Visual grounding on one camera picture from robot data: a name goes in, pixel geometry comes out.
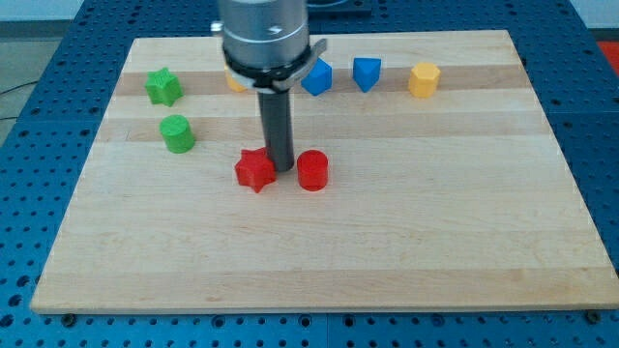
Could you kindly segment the yellow block behind arm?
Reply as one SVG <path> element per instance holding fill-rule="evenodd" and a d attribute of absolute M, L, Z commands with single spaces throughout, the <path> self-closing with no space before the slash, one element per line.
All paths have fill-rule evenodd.
<path fill-rule="evenodd" d="M 226 84 L 230 90 L 237 93 L 247 90 L 247 87 L 238 79 L 239 75 L 231 70 L 227 65 L 224 66 L 224 76 Z"/>

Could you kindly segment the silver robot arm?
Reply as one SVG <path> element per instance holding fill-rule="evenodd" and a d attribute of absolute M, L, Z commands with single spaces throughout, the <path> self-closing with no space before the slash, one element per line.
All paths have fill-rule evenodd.
<path fill-rule="evenodd" d="M 256 92 L 268 158 L 278 172 L 295 161 L 290 90 L 327 50 L 310 42 L 305 0 L 219 0 L 224 61 L 238 83 Z"/>

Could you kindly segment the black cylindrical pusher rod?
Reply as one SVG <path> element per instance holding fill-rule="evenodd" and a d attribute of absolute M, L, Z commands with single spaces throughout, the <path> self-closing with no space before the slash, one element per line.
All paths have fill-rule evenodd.
<path fill-rule="evenodd" d="M 258 93 L 257 99 L 267 156 L 277 172 L 286 172 L 294 165 L 289 93 Z"/>

